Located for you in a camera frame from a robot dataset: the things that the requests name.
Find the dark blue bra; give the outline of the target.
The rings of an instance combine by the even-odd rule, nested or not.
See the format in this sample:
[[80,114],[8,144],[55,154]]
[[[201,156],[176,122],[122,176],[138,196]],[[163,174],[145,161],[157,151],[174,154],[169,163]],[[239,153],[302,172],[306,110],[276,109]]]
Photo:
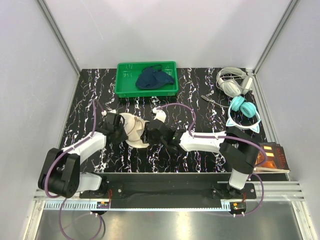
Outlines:
[[138,76],[135,86],[140,90],[155,90],[164,85],[173,85],[174,78],[162,70],[161,64],[145,67]]

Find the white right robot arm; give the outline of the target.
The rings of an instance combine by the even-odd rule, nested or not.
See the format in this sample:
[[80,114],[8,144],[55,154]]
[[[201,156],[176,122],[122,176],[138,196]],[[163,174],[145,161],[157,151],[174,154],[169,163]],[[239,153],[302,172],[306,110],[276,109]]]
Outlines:
[[235,126],[213,133],[189,133],[173,130],[156,119],[145,124],[140,139],[144,144],[163,145],[174,152],[211,152],[220,154],[231,167],[226,187],[215,186],[221,199],[240,199],[245,195],[245,184],[253,173],[262,148],[249,135]]

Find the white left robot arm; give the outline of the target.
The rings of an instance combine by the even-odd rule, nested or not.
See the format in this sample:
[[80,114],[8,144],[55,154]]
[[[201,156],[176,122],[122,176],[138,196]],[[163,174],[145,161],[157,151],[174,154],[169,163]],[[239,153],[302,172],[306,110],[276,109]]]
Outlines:
[[132,127],[136,119],[131,113],[106,112],[104,119],[86,137],[69,147],[50,149],[38,179],[38,188],[49,198],[68,199],[85,191],[103,198],[108,193],[107,184],[96,173],[81,172],[81,164],[107,144],[126,141],[130,130],[125,127]]

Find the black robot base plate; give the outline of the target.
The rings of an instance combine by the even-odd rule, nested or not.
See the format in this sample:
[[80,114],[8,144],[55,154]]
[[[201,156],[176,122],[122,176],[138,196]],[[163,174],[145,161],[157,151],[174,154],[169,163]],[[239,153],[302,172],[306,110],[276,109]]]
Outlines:
[[115,211],[225,210],[223,202],[255,200],[255,187],[229,194],[229,173],[101,173],[103,191],[85,191],[82,199],[102,200],[111,190]]

